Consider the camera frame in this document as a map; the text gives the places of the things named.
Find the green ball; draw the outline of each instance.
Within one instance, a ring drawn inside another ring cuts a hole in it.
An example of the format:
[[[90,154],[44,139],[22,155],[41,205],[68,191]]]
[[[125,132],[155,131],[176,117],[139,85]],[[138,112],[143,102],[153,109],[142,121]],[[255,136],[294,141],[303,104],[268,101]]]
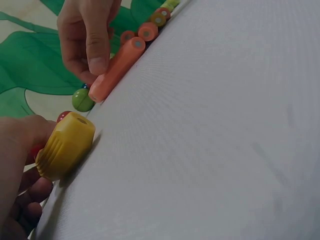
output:
[[[91,98],[88,96],[88,93],[89,89],[80,88],[75,91],[72,96],[72,105],[79,112],[88,112],[95,105],[95,102],[91,100]]]

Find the orange cylinder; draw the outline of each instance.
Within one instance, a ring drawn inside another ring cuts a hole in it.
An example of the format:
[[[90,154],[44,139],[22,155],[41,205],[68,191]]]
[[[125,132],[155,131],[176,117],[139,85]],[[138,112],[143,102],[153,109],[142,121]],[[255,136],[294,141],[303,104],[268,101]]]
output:
[[[120,43],[121,45],[125,44],[126,41],[132,39],[135,36],[135,33],[133,31],[124,31],[120,36]]]
[[[157,10],[155,10],[155,12],[162,14],[167,20],[171,17],[170,10],[165,7],[159,7]]]
[[[154,23],[157,27],[162,27],[166,24],[167,19],[160,12],[154,12],[150,16],[150,22]]]
[[[158,27],[153,22],[145,22],[140,26],[138,36],[144,41],[150,42],[158,36]]]
[[[141,37],[135,36],[126,41],[110,60],[108,71],[98,76],[91,85],[89,97],[96,103],[105,100],[145,49],[146,43]]]

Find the hand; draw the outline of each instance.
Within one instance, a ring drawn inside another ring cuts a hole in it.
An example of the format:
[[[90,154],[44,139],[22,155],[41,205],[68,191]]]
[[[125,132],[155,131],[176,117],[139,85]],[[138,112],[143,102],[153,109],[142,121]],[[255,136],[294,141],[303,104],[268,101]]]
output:
[[[38,115],[21,119],[0,118],[0,239],[26,240],[42,214],[40,203],[51,193],[53,184],[40,177],[29,154],[49,139],[55,123]]]
[[[107,71],[108,25],[121,0],[65,0],[58,16],[62,60],[81,81],[92,84]]]

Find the red ball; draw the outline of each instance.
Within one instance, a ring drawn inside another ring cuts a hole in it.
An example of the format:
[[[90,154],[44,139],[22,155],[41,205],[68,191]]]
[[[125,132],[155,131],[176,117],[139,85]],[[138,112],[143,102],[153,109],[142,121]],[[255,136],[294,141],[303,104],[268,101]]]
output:
[[[36,159],[36,157],[37,157],[37,155],[38,155],[38,153],[39,153],[39,151],[41,150],[41,149],[43,149],[45,146],[42,144],[42,145],[37,145],[37,146],[35,146],[35,147],[33,147],[32,149],[31,149],[31,151],[30,151],[30,155],[31,155],[31,157],[33,157],[33,159]]]
[[[60,122],[62,119],[64,119],[65,116],[68,115],[68,113],[71,113],[71,111],[64,111],[62,112],[59,116],[58,116],[58,119],[56,120],[56,122]]]

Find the play mat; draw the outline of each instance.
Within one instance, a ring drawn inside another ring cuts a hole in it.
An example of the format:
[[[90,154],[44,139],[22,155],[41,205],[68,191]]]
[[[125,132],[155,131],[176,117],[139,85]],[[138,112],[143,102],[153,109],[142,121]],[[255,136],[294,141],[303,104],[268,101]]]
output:
[[[138,27],[165,0],[122,0],[110,24],[114,36],[111,53],[120,36]],[[64,0],[3,0],[0,3],[0,116],[39,114],[56,120],[75,111],[72,95],[82,83],[63,65],[56,27]]]

